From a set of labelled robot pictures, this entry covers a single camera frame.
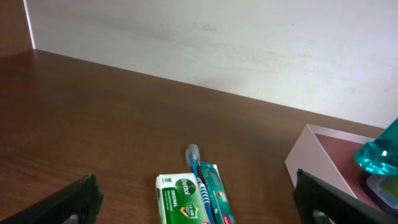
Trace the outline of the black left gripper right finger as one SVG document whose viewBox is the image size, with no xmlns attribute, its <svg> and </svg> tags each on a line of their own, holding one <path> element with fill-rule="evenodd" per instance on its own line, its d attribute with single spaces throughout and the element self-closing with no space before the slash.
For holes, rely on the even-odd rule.
<svg viewBox="0 0 398 224">
<path fill-rule="evenodd" d="M 297 171 L 294 201 L 302 223 L 397 224 L 397 218 L 348 195 L 327 182 Z"/>
</svg>

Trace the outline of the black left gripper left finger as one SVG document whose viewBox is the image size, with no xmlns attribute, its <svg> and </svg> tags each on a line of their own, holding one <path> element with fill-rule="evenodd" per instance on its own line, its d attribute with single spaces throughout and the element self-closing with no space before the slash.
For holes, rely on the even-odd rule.
<svg viewBox="0 0 398 224">
<path fill-rule="evenodd" d="M 91 173 L 1 220 L 1 224 L 64 223 L 74 215 L 78 223 L 95 223 L 103 198 L 97 176 Z"/>
</svg>

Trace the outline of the clear soap pump bottle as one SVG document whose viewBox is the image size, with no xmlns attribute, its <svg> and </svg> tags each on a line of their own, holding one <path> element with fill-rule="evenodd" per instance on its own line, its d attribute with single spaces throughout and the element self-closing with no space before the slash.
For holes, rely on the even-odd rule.
<svg viewBox="0 0 398 224">
<path fill-rule="evenodd" d="M 360 186 L 382 211 L 397 218 L 396 175 L 366 174 Z"/>
</svg>

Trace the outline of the teal mouthwash bottle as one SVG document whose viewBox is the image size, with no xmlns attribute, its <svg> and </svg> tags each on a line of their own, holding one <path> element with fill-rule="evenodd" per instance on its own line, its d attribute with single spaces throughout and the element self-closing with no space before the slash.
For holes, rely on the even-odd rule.
<svg viewBox="0 0 398 224">
<path fill-rule="evenodd" d="M 375 140 L 363 145 L 354 154 L 354 159 L 366 172 L 397 175 L 397 119 Z"/>
</svg>

